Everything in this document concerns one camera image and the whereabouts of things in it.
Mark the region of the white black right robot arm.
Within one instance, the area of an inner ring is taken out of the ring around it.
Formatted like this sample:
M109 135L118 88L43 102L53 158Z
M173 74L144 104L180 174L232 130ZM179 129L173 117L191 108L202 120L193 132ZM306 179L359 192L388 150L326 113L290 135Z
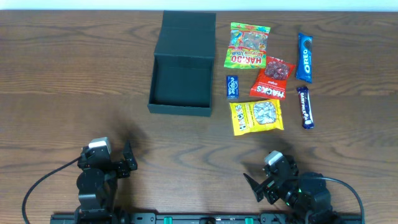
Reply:
M343 223L333 211L331 194L321 174L299 174L293 156L273 151L264 159L263 171L267 179L262 183L244 174L258 202L266 199L269 204L282 200L293 210L296 223Z

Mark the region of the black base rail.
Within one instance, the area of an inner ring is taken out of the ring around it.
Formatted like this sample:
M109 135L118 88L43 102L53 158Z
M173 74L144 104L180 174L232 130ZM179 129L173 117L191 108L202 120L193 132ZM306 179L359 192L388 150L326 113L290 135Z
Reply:
M343 215L344 223L360 224L360 216ZM282 224L282 223L305 223L293 221L287 214L283 213L262 213L260 215L156 215L154 213L132 213L129 218L121 218L119 222L109 221L88 221L74 214L55 214L50 218L51 224L72 224L72 223L131 223L131 224Z

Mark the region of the blue Oreo cookie pack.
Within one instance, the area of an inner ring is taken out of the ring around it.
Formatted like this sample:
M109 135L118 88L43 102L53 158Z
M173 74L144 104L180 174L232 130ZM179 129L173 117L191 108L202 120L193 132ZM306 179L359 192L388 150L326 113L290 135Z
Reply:
M298 63L296 79L312 83L312 36L298 34Z

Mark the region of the red Hacks candy bag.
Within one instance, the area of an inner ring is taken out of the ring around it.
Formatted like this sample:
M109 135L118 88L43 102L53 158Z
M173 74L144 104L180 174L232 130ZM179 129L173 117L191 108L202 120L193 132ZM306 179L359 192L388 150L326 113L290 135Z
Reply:
M285 100L287 80L296 65L270 56L266 57L266 62L266 67L260 69L249 96Z

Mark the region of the blue Eclipse mint box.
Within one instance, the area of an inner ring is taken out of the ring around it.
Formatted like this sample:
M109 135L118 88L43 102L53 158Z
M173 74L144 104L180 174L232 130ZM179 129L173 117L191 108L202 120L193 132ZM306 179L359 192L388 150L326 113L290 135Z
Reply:
M228 75L226 77L226 97L227 99L239 98L238 76Z

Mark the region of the green Haribo gummy bag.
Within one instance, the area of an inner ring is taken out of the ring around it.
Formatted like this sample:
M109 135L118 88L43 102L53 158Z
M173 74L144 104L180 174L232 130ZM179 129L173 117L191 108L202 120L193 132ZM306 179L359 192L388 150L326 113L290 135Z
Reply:
M225 68L257 69L266 67L270 27L232 22Z

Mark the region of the dark green box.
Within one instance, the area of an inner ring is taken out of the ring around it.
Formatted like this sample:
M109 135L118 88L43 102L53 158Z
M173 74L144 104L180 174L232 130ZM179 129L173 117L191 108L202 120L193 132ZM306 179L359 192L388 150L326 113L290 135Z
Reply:
M151 113L211 115L216 14L165 11L154 50Z

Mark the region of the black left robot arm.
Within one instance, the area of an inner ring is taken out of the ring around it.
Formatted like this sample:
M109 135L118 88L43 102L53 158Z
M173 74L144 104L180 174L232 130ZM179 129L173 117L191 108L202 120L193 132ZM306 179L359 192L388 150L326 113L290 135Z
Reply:
M120 223L125 220L124 212L114 207L118 180L128 178L131 171L137 170L137 162L129 141L126 141L122 153L124 158L120 161L111 160L108 138L94 139L82 148L78 160L82 173L76 181L80 221Z

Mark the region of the purple Dairy Milk bar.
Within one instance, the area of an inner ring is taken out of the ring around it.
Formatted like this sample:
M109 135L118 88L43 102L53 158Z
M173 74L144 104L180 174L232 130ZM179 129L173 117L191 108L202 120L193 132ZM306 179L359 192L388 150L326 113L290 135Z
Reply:
M315 127L315 123L312 116L309 89L306 86L301 86L297 88L297 92L303 120L302 126L304 129L312 129Z

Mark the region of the yellow Hacks candy bag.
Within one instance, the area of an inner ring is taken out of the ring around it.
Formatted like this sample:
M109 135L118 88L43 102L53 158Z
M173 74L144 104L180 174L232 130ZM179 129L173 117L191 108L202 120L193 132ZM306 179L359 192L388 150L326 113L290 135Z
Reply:
M230 103L229 107L235 136L273 129L284 130L279 100Z

